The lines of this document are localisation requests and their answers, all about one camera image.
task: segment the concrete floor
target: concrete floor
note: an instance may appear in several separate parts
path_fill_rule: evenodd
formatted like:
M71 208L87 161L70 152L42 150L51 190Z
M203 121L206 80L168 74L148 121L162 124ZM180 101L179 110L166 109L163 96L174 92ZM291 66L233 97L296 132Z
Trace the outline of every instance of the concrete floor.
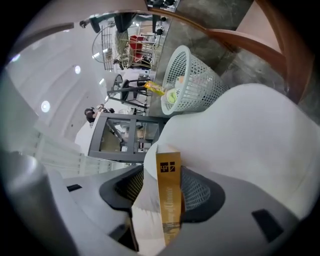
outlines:
M180 0L177 11L191 20L201 18L205 27L236 30L252 4L252 0ZM215 40L202 32L168 20L170 27L162 39L157 57L154 81L162 85L169 59L180 45L190 48L191 53L212 68L230 88L248 83L259 83L286 94L286 83L268 63L258 56L240 49L230 53ZM305 98L299 107L312 120L320 124L320 77L314 71ZM155 93L148 100L148 115L165 116L161 109L160 97Z

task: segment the cardboard packaging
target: cardboard packaging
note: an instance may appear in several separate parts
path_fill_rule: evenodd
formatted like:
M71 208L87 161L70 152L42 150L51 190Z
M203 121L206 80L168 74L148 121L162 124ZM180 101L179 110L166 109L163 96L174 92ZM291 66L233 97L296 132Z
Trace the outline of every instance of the cardboard packaging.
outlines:
M180 152L169 145L158 145L156 172L162 228L165 245L176 237L180 230L182 208Z

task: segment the wire rack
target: wire rack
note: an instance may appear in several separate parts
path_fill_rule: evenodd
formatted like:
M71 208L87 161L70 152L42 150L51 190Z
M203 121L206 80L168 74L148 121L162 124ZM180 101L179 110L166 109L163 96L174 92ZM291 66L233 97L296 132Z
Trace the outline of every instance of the wire rack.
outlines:
M114 21L105 26L102 25L101 31L92 44L92 58L97 62L103 63L104 69L110 72L115 71L114 60L121 61L124 68L129 68L131 65L151 68L159 41L146 42L137 38L146 37L129 37L127 30L119 33ZM138 59L137 53L140 56L142 53L144 57Z

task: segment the white wall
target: white wall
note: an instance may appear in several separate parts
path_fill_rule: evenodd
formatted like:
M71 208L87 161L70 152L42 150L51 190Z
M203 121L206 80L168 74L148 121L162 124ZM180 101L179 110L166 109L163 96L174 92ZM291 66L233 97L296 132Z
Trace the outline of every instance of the white wall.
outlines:
M125 168L126 167L126 163L124 162L113 162L111 164L111 170L112 171L115 171L115 170L118 170L118 169L122 169L122 168Z
M142 73L143 70L142 69L139 69L139 68L128 68L128 69L125 69L123 74L121 75L122 76L122 79L125 80L136 80L138 79L139 77L139 74Z
M119 99L120 96L119 95L115 95L114 98L117 98ZM115 113L119 113L120 110L123 110L123 109L126 109L126 110L130 110L130 107L129 106L126 106L124 104L122 104L120 101L116 101L116 100L113 100L113 99L109 99L105 104L104 104L104 107L106 109L109 109L109 108L113 108Z
M38 117L25 102L4 70L0 77L0 147L7 152L20 151Z
M97 34L88 26L76 26L30 45L6 69L13 84L56 136L74 142L86 122L84 110L104 102L107 95L99 81L107 76L102 63L92 59L92 43ZM81 73L74 67L79 65ZM44 113L41 103L49 101Z
M86 156L88 155L93 135L94 133L92 128L90 127L89 122L85 122L85 124L80 128L80 130L75 136L74 143L81 147L81 152L84 153Z
M64 179L112 171L111 162L85 156L75 143L52 136L44 124L37 123L25 137L22 153L36 158L47 171L60 172Z

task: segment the person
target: person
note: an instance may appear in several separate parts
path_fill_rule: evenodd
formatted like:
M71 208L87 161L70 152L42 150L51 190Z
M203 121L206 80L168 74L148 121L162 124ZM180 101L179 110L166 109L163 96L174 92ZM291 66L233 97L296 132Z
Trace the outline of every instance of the person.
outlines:
M114 113L115 112L115 110L112 108L112 107L110 107L109 109L108 109L108 111L109 111L109 113Z
M98 112L103 111L105 108L105 105L101 104L100 107L97 110L97 113L94 112L94 108L86 108L84 111L84 115L86 116L86 120L91 124L94 123L97 117Z

